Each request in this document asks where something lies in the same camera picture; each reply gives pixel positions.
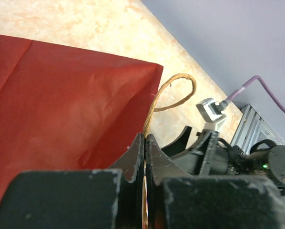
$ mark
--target paper bag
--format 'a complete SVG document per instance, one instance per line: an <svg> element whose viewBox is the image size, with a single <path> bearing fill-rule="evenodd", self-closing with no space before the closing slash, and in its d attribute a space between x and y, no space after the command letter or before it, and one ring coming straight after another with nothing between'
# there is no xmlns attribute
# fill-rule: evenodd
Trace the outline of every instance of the paper bag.
<svg viewBox="0 0 285 229"><path fill-rule="evenodd" d="M0 35L0 199L24 170L110 166L142 131L162 70Z"/></svg>

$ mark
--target beige marble surface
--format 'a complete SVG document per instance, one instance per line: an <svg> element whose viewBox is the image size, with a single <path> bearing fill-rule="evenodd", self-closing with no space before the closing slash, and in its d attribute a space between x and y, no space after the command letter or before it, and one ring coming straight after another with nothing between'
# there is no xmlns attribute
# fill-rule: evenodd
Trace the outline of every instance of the beige marble surface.
<svg viewBox="0 0 285 229"><path fill-rule="evenodd" d="M176 73L188 73L197 91L185 104L155 113L151 132L161 146L174 140L185 125L201 131L204 120L195 108L201 100L225 98L196 61L157 21L140 0L0 0L0 34L113 53L164 66L163 84ZM178 80L162 94L158 107L184 98L191 83ZM221 132L227 141L242 113L232 104Z"/></svg>

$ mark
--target black plastic part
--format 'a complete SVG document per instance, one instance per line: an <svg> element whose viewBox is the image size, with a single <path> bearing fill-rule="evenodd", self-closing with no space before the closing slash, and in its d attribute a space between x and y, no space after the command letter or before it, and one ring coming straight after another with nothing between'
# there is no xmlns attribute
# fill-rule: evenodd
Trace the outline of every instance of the black plastic part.
<svg viewBox="0 0 285 229"><path fill-rule="evenodd" d="M169 157L184 151L186 149L191 130L192 127L185 126L182 133L172 143L163 147L162 151Z"/></svg>
<svg viewBox="0 0 285 229"><path fill-rule="evenodd" d="M255 145L252 146L251 150L250 150L250 153L253 153L255 151L258 151L258 147L262 144L266 144L269 148L273 148L276 146L276 143L273 142L272 140L270 139L265 139L265 140L262 140L260 142L257 142Z"/></svg>
<svg viewBox="0 0 285 229"><path fill-rule="evenodd" d="M285 146L275 146L270 150L268 164L273 177L285 184Z"/></svg>
<svg viewBox="0 0 285 229"><path fill-rule="evenodd" d="M188 150L203 152L198 157L195 171L193 172L195 175L209 174L216 152L218 136L219 132L204 129L196 142L189 147Z"/></svg>
<svg viewBox="0 0 285 229"><path fill-rule="evenodd" d="M22 173L0 203L0 229L141 229L143 161L139 133L110 169Z"/></svg>
<svg viewBox="0 0 285 229"><path fill-rule="evenodd" d="M26 172L0 203L0 229L116 228L121 170Z"/></svg>
<svg viewBox="0 0 285 229"><path fill-rule="evenodd" d="M167 178L161 185L169 229L285 228L285 206L265 177Z"/></svg>
<svg viewBox="0 0 285 229"><path fill-rule="evenodd" d="M228 149L217 146L209 175L227 174L229 163L230 155Z"/></svg>
<svg viewBox="0 0 285 229"><path fill-rule="evenodd" d="M153 135L145 142L149 228L166 228L160 183L166 177L191 177L158 146Z"/></svg>

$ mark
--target purple cable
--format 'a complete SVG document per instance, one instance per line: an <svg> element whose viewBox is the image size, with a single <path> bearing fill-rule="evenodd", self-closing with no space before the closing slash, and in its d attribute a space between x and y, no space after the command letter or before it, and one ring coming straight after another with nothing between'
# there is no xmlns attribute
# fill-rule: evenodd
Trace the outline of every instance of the purple cable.
<svg viewBox="0 0 285 229"><path fill-rule="evenodd" d="M235 90L230 96L228 96L225 101L229 104L234 98L240 94L245 88L247 88L254 80L259 80L263 88L266 90L266 92L269 94L269 96L273 99L273 101L277 104L277 106L285 113L285 108L282 106L282 104L278 101L278 99L275 97L273 92L268 88L268 86L265 84L263 79L259 75L253 76L251 79L249 79L245 84L242 85L242 88Z"/></svg>

